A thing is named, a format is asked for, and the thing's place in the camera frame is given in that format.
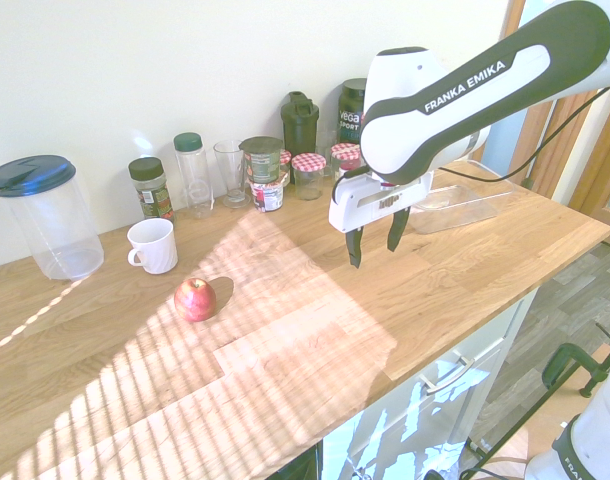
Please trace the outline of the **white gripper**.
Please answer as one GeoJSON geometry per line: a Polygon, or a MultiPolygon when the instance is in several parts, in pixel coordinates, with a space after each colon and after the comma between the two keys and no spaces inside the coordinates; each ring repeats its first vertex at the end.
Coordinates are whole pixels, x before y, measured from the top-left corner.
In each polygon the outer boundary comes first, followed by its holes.
{"type": "Polygon", "coordinates": [[[405,185],[385,185],[370,173],[349,174],[334,184],[329,206],[329,223],[345,234],[349,261],[359,268],[364,226],[393,215],[387,248],[394,252],[406,229],[411,206],[424,200],[431,189],[434,173],[429,172],[405,185]]]}

